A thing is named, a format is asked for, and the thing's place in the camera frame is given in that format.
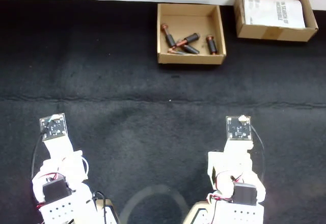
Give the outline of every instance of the open cardboard box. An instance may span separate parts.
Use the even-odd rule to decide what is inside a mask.
[[[309,0],[300,0],[300,2],[302,4],[306,28],[287,28],[245,24],[243,1],[235,0],[234,13],[238,37],[308,42],[309,39],[318,31],[318,25],[314,13],[312,12]]]
[[[177,42],[193,33],[200,39],[190,43],[199,54],[171,54],[161,24],[169,26],[169,32]],[[218,54],[209,53],[206,36],[213,35]],[[213,64],[220,65],[226,48],[219,6],[201,4],[158,4],[157,8],[157,56],[162,64]]]

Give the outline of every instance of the black mat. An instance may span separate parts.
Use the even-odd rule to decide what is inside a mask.
[[[267,149],[265,224],[326,223],[326,12],[315,11],[320,30],[304,44],[237,39],[222,7],[220,67],[159,66],[155,3],[0,0],[0,13],[1,223],[41,222],[31,153],[38,118],[60,112],[88,184],[118,213],[156,191],[128,223],[180,223],[179,193],[189,208],[204,200],[207,152],[223,149],[225,115],[238,114]],[[43,147],[37,166],[47,157]],[[259,173],[258,143],[252,158]]]

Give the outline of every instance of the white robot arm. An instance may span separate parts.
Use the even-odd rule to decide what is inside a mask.
[[[226,117],[223,152],[208,152],[207,173],[213,193],[196,203],[184,224],[263,223],[265,187],[252,171],[248,150],[253,148],[251,118]]]
[[[102,201],[95,204],[93,200],[97,197],[83,183],[88,178],[89,166],[83,158],[83,152],[73,150],[65,115],[41,118],[40,128],[42,141],[50,153],[50,159],[43,161],[35,176],[32,170],[32,183],[38,202],[37,208],[44,223],[117,224],[118,219],[113,207],[105,204],[104,208]]]

